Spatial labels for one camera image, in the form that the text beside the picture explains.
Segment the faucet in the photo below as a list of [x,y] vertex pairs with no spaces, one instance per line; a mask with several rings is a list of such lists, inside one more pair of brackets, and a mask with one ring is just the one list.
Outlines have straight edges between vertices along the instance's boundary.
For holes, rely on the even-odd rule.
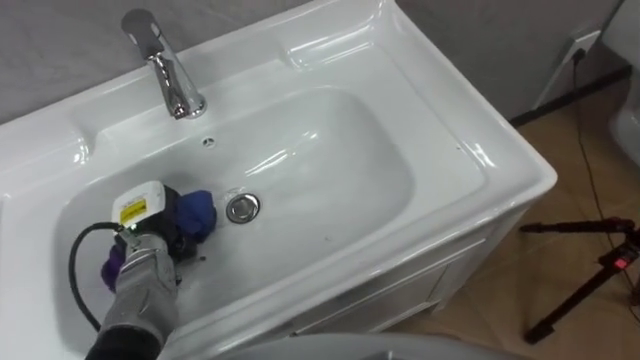
[[153,14],[144,9],[131,10],[122,18],[121,27],[155,71],[169,114],[176,120],[202,115],[207,102],[171,50]]

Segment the toilet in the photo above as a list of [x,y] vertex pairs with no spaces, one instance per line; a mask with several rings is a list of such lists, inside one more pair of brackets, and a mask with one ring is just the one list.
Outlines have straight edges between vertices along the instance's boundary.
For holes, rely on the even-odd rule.
[[633,67],[627,101],[610,129],[613,138],[640,166],[640,0],[626,0],[603,35],[603,42]]

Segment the floor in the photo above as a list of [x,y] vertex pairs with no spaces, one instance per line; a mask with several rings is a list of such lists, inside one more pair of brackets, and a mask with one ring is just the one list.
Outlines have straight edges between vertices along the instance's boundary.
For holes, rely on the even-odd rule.
[[[640,224],[640,169],[618,149],[607,128],[627,90],[628,84],[618,83],[581,101],[583,139],[604,215]],[[559,178],[521,224],[597,219],[577,142],[575,107],[518,131]],[[513,230],[444,310],[417,314],[390,331],[445,334],[534,359],[640,359],[640,324],[629,312],[630,290],[622,276],[570,313],[544,341],[530,346],[521,339],[528,326],[600,269],[596,259],[609,248],[602,235],[525,235]],[[630,273],[635,281],[640,266],[635,264]]]

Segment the vanity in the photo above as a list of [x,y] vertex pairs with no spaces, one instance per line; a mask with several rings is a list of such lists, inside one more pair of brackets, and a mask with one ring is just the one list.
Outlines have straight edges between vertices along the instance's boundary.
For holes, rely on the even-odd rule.
[[[179,269],[165,359],[437,311],[556,182],[392,0],[316,0],[177,58],[206,99],[195,119],[169,116],[142,67],[0,126],[8,359],[84,358],[95,332],[69,291],[71,244],[147,181],[208,190],[218,209],[206,261]],[[237,224],[224,209],[242,193],[261,209]],[[111,238],[78,253],[98,319]]]

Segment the black cable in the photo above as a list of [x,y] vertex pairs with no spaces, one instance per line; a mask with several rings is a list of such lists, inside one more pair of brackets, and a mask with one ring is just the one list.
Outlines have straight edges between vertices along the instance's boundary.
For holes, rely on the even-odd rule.
[[96,331],[100,331],[100,323],[93,316],[87,304],[82,300],[82,296],[80,295],[80,290],[78,289],[78,279],[76,278],[76,257],[78,255],[78,248],[80,244],[84,240],[84,238],[94,230],[113,230],[120,232],[122,230],[122,225],[113,222],[99,222],[95,223],[88,228],[82,230],[82,232],[78,235],[76,240],[73,242],[71,246],[71,252],[69,253],[69,284],[71,286],[71,293],[73,294],[73,299],[76,301],[76,305],[82,312],[87,321],[93,326]]
[[[593,178],[593,171],[591,170],[591,163],[589,162],[589,157],[587,156],[587,151],[585,149],[584,142],[582,141],[582,109],[580,107],[580,99],[578,97],[578,64],[580,63],[580,61],[582,61],[585,55],[586,55],[585,51],[580,49],[573,55],[573,58],[572,58],[573,60],[573,101],[575,103],[574,109],[576,112],[575,114],[576,129],[578,132],[578,144],[580,145],[580,152],[582,153],[582,159],[584,160],[584,164],[587,169],[587,174],[589,175],[589,184],[591,185],[593,200],[596,204],[596,209],[598,210],[598,216],[600,216],[600,220],[604,220],[605,217],[602,211],[602,206],[600,205],[600,197],[598,196],[598,191],[596,190],[596,184]],[[613,243],[613,240],[611,239],[611,234],[606,233],[606,235],[607,235],[607,240],[609,241],[609,245],[611,245],[611,248],[612,249],[615,248],[616,246]],[[629,273],[627,272],[626,269],[623,270],[622,273],[624,274],[624,277],[627,279],[627,282],[629,283],[629,287],[633,292],[633,289],[635,288],[635,284],[633,283],[633,280],[631,280],[631,276],[629,276]],[[633,311],[631,306],[629,306],[629,311],[631,312],[631,315],[633,315],[633,317],[638,322],[638,325],[640,325],[640,316],[638,316]]]

